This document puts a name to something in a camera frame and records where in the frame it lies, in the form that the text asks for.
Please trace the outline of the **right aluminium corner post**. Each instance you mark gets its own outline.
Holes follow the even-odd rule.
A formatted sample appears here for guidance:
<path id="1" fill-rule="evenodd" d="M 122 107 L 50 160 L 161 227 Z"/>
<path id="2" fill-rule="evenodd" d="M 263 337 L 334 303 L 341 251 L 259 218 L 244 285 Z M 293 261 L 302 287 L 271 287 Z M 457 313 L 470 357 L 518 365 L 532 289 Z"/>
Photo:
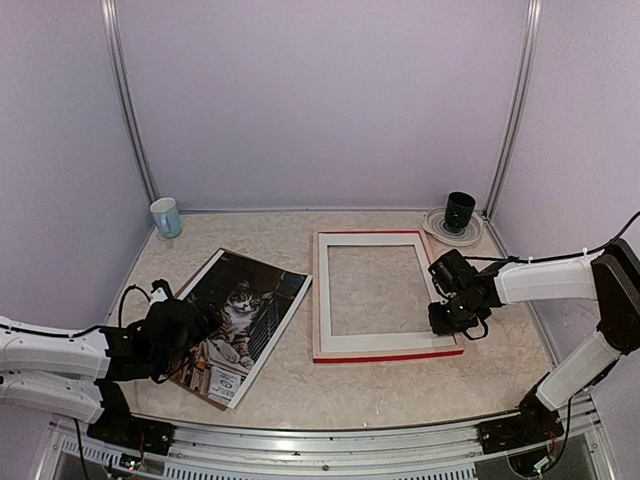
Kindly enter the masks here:
<path id="1" fill-rule="evenodd" d="M 496 216 L 500 198 L 506 185 L 509 168 L 512 163 L 513 152 L 525 111 L 529 84 L 535 62 L 542 10 L 542 0 L 530 0 L 527 3 L 524 36 L 516 71 L 514 92 L 507 117 L 506 130 L 501 142 L 489 195 L 483 209 L 483 215 L 487 222 L 492 222 Z"/>

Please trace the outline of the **dark green cup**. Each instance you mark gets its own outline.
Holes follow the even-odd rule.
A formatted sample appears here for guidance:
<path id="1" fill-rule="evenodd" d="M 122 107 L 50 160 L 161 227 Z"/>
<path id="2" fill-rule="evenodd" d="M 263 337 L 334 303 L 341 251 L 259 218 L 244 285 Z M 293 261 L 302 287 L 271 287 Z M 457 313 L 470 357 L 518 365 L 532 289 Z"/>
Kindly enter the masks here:
<path id="1" fill-rule="evenodd" d="M 469 194 L 454 191 L 448 195 L 444 227 L 450 233 L 462 232 L 470 223 L 476 200 Z"/>

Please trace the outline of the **brown backing cardboard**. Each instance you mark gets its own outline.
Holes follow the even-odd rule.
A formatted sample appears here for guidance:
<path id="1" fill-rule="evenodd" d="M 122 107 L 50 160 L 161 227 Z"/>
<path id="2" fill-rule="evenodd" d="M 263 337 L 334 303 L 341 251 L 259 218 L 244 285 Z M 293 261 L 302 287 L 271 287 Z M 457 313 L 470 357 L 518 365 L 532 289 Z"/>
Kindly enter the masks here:
<path id="1" fill-rule="evenodd" d="M 220 327 L 189 352 L 172 380 L 200 398 L 229 408 L 253 366 L 249 355 L 250 285 L 237 267 L 239 257 L 216 251 L 178 291 L 199 309 L 210 306 Z"/>

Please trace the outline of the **cat photo print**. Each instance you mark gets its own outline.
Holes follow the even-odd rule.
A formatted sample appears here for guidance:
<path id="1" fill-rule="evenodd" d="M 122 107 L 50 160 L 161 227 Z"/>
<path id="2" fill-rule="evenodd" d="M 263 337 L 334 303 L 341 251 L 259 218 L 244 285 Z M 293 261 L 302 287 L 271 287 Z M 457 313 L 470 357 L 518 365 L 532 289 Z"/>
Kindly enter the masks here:
<path id="1" fill-rule="evenodd" d="M 311 284 L 308 274 L 217 250 L 177 294 L 213 326 L 171 367 L 171 381 L 223 409 L 236 408 Z"/>

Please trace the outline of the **aluminium corner post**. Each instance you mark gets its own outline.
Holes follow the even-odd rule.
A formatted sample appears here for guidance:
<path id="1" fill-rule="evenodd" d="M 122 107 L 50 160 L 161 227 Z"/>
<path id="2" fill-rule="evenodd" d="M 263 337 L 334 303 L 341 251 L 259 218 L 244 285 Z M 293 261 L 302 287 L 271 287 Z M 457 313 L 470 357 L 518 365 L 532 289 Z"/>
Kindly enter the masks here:
<path id="1" fill-rule="evenodd" d="M 125 130 L 134 156 L 136 169 L 140 176 L 143 191 L 149 204 L 159 198 L 158 187 L 153 178 L 150 163 L 144 148 L 139 122 L 135 112 L 121 40 L 117 3 L 114 0 L 100 2 L 102 21 L 105 30 L 108 55 L 114 75 L 116 93 L 120 104 Z"/>
<path id="2" fill-rule="evenodd" d="M 514 92 L 507 117 L 506 130 L 501 142 L 489 195 L 483 209 L 483 215 L 487 222 L 492 222 L 496 216 L 500 198 L 506 185 L 509 168 L 512 163 L 513 152 L 525 111 L 529 84 L 535 62 L 542 10 L 542 0 L 530 0 L 527 3 L 524 36 L 516 71 Z"/>

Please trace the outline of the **left aluminium corner post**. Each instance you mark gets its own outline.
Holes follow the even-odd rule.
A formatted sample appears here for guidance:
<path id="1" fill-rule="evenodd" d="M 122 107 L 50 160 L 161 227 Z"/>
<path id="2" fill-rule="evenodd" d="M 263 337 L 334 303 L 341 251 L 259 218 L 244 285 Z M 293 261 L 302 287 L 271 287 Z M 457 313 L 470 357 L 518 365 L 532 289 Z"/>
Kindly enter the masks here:
<path id="1" fill-rule="evenodd" d="M 105 30 L 108 55 L 114 75 L 116 93 L 120 104 L 125 130 L 134 156 L 136 169 L 140 176 L 143 191 L 149 204 L 159 198 L 158 187 L 153 178 L 150 163 L 144 148 L 139 122 L 135 112 L 121 40 L 117 3 L 114 0 L 100 2 L 102 21 Z"/>

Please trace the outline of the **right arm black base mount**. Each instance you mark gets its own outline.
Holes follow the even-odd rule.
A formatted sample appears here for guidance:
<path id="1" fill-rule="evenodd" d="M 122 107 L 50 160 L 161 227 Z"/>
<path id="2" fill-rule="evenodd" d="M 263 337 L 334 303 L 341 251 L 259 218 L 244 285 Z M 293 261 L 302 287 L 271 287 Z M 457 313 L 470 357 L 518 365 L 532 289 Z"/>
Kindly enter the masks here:
<path id="1" fill-rule="evenodd" d="M 523 448 L 562 437 L 565 433 L 561 421 L 552 420 L 549 425 L 529 425 L 521 416 L 481 422 L 477 427 L 478 438 L 485 455 Z"/>

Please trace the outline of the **light blue mug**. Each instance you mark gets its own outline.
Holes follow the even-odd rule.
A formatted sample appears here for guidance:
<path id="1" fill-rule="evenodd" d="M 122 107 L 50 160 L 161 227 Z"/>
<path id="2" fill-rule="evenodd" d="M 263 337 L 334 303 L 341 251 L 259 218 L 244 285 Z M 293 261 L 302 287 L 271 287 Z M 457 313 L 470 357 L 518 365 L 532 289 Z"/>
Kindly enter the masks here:
<path id="1" fill-rule="evenodd" d="M 152 215 L 158 233 L 166 239 L 173 239 L 181 235 L 182 224 L 177 202 L 172 197 L 163 197 L 150 205 Z"/>

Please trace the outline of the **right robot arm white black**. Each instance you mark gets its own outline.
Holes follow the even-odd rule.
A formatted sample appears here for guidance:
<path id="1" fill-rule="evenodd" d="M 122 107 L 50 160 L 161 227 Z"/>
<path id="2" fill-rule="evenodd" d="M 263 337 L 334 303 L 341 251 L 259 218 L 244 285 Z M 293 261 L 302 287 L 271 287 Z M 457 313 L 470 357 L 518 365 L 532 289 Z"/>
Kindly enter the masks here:
<path id="1" fill-rule="evenodd" d="M 428 272 L 444 298 L 428 308 L 438 336 L 486 329 L 495 310 L 521 303 L 531 304 L 547 323 L 588 322 L 581 330 L 584 340 L 567 348 L 563 361 L 529 390 L 515 417 L 481 425 L 492 449 L 563 435 L 560 409 L 639 348 L 639 259 L 621 238 L 547 259 L 501 259 L 483 270 L 450 250 Z"/>

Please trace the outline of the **white patterned plate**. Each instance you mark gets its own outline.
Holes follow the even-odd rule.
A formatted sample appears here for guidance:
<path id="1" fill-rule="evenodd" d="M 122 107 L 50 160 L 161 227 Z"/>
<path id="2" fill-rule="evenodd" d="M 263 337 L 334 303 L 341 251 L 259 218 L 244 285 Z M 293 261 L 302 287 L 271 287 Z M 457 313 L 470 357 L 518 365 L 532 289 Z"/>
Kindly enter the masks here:
<path id="1" fill-rule="evenodd" d="M 471 247 L 478 244 L 483 236 L 483 222 L 479 215 L 473 213 L 466 227 L 459 232 L 450 232 L 445 228 L 445 208 L 429 210 L 424 218 L 423 230 L 436 240 L 451 247 Z"/>

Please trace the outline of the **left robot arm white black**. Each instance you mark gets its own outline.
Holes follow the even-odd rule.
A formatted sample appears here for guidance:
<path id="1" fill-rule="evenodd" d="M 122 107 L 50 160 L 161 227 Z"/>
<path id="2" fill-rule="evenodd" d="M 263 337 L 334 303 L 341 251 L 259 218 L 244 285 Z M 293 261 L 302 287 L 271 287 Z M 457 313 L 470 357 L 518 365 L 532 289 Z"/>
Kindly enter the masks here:
<path id="1" fill-rule="evenodd" d="M 168 378 L 221 323 L 210 308 L 175 298 L 155 301 L 126 327 L 84 331 L 1 320 L 1 399 L 81 421 L 99 422 L 121 445 L 140 434 L 120 385 Z"/>

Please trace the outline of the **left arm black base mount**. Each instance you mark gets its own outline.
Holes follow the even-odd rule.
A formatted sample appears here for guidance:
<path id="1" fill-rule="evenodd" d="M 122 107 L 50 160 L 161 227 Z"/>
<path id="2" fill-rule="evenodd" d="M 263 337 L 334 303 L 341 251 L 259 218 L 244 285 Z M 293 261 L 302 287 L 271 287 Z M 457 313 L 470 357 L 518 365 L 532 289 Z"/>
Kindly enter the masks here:
<path id="1" fill-rule="evenodd" d="M 162 456 L 168 454 L 174 432 L 173 424 L 135 416 L 101 417 L 87 428 L 90 438 Z"/>

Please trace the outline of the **aluminium front rail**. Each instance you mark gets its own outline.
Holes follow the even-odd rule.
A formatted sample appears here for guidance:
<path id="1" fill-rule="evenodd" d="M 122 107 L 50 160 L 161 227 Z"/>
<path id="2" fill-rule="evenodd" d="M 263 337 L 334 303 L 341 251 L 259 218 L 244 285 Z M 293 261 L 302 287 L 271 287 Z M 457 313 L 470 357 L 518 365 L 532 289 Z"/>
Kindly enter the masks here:
<path id="1" fill-rule="evenodd" d="M 35 478 L 95 479 L 474 479 L 480 468 L 513 476 L 519 450 L 487 454 L 483 417 L 411 427 L 270 430 L 178 422 L 164 455 L 146 453 L 140 470 L 120 461 L 129 450 L 79 439 L 72 421 L 54 418 Z"/>

